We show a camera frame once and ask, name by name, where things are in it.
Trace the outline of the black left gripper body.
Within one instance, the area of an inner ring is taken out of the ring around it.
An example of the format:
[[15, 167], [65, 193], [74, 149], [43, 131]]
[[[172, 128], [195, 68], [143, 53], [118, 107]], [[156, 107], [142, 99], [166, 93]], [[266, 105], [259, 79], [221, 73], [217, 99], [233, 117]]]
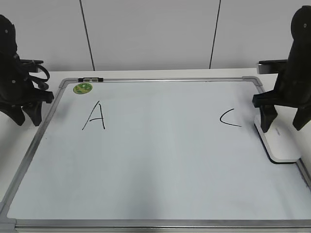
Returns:
[[0, 88], [0, 111], [21, 111], [24, 105], [32, 102], [44, 101], [51, 103], [54, 95], [51, 91], [40, 90], [34, 87], [22, 89], [17, 86]]

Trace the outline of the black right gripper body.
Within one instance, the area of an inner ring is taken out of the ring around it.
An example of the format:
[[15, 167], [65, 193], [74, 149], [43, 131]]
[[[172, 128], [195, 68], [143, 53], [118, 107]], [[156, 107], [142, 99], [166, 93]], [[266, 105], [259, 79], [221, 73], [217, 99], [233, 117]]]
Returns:
[[252, 98], [255, 108], [261, 106], [285, 106], [297, 109], [304, 109], [311, 105], [310, 89], [291, 89], [289, 92], [281, 92], [276, 90], [255, 94]]

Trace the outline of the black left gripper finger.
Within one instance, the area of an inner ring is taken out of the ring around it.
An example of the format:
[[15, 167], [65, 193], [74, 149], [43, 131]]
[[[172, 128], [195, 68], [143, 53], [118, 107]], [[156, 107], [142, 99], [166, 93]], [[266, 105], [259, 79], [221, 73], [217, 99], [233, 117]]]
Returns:
[[25, 122], [25, 115], [20, 106], [8, 106], [5, 113], [19, 126]]
[[35, 126], [39, 126], [42, 121], [42, 102], [29, 102], [22, 107], [22, 110], [29, 116]]

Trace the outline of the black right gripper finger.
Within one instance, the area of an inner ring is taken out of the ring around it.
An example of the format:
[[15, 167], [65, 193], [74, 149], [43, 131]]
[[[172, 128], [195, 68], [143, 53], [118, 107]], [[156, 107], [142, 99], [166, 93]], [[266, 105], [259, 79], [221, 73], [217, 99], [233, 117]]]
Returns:
[[293, 126], [297, 131], [301, 130], [311, 120], [310, 108], [299, 108], [293, 119]]
[[271, 124], [277, 117], [277, 111], [273, 105], [260, 106], [260, 127], [264, 133], [268, 132]]

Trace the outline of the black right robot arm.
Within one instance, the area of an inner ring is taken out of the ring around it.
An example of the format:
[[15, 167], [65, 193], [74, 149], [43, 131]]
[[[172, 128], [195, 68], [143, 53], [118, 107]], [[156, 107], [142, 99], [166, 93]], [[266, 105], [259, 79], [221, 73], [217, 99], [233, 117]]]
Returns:
[[293, 37], [285, 60], [258, 62], [258, 74], [277, 74], [273, 90], [253, 96], [254, 107], [260, 110], [260, 127], [268, 132], [277, 117], [276, 106], [297, 109], [293, 126], [301, 130], [311, 119], [311, 7], [304, 5], [291, 21]]

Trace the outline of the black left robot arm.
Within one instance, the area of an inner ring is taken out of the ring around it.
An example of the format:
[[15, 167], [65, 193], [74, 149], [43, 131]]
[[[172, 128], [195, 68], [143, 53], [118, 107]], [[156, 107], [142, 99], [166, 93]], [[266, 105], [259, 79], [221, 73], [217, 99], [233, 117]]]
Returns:
[[25, 115], [35, 126], [42, 121], [42, 103], [52, 103], [48, 91], [49, 72], [41, 60], [20, 59], [17, 53], [16, 29], [5, 16], [0, 16], [0, 111], [17, 125]]

